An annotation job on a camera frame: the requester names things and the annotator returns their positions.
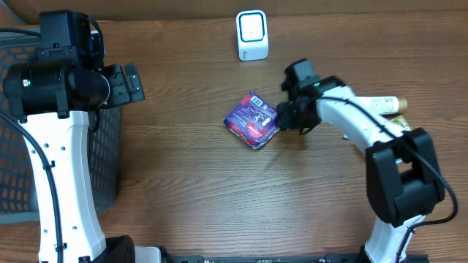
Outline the purple red liners pack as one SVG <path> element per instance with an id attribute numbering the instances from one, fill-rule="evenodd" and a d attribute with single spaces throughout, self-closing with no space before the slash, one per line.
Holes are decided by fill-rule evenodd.
<path id="1" fill-rule="evenodd" d="M 224 118 L 224 125 L 254 150 L 261 149 L 279 131 L 276 110 L 250 91 Z"/>

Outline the white gold cream tube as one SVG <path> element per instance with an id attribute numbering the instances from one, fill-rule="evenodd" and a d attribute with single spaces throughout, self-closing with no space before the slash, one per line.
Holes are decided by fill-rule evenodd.
<path id="1" fill-rule="evenodd" d="M 408 108 L 407 100 L 396 96 L 358 96 L 357 100 L 378 115 L 403 113 Z"/>

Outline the green yellow snack packet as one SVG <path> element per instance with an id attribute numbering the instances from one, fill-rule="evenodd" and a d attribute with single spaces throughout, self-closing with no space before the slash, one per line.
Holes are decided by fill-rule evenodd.
<path id="1" fill-rule="evenodd" d="M 392 123 L 400 126 L 405 131 L 412 131 L 412 127 L 403 115 L 398 115 L 390 120 Z"/>

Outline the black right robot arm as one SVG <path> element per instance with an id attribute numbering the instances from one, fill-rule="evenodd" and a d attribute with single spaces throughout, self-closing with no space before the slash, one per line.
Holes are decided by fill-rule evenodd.
<path id="1" fill-rule="evenodd" d="M 433 142 L 423 129 L 407 131 L 362 105 L 351 87 L 335 76 L 319 77 L 307 59 L 289 65 L 277 106 L 281 130 L 310 132 L 331 124 L 366 158 L 366 195 L 376 221 L 357 262 L 427 262 L 409 255 L 409 241 L 425 217 L 445 198 Z"/>

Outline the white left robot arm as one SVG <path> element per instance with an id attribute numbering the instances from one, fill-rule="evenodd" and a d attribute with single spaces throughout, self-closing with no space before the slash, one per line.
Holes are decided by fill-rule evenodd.
<path id="1" fill-rule="evenodd" d="M 106 237 L 88 166 L 89 114 L 144 100 L 137 68 L 105 65 L 102 31 L 82 12 L 39 16 L 34 63 L 12 65 L 3 82 L 7 123 L 24 137 L 39 206 L 41 262 L 162 262 L 162 250 Z"/>

